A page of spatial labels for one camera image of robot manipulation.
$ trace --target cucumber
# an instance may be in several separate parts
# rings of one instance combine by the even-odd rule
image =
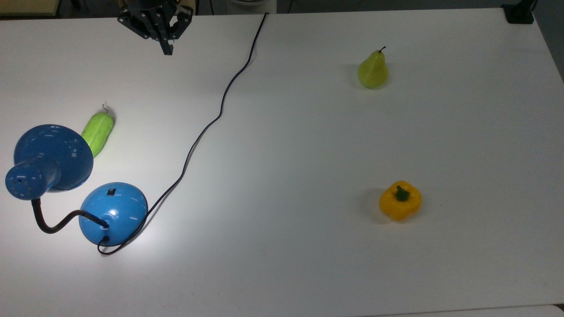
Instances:
[[[105,112],[99,112],[90,118],[81,135],[90,146],[92,156],[96,157],[100,153],[112,128],[113,118]]]

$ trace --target yellow bell pepper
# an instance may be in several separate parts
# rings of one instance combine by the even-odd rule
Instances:
[[[417,213],[421,193],[404,180],[395,182],[380,197],[380,209],[394,221],[402,221]]]

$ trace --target desk lamp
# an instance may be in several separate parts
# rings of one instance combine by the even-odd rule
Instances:
[[[54,234],[80,216],[80,228],[88,240],[111,246],[124,242],[142,226],[147,201],[126,183],[102,185],[88,195],[81,209],[59,224],[49,227],[45,223],[41,196],[80,186],[94,166],[89,145],[67,127],[40,125],[24,133],[14,150],[14,164],[6,175],[6,188],[18,199],[31,200],[36,222],[45,233]]]

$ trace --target green pear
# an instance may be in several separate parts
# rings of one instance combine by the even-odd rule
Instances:
[[[379,51],[374,51],[358,66],[358,79],[368,88],[376,88],[382,85],[388,77],[386,58],[382,53],[385,48],[386,46]]]

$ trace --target robotic arm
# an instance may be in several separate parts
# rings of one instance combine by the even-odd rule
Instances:
[[[190,0],[118,0],[117,20],[142,38],[152,38],[165,55],[173,54],[173,42],[192,22],[196,4]],[[170,25],[174,15],[177,21]]]

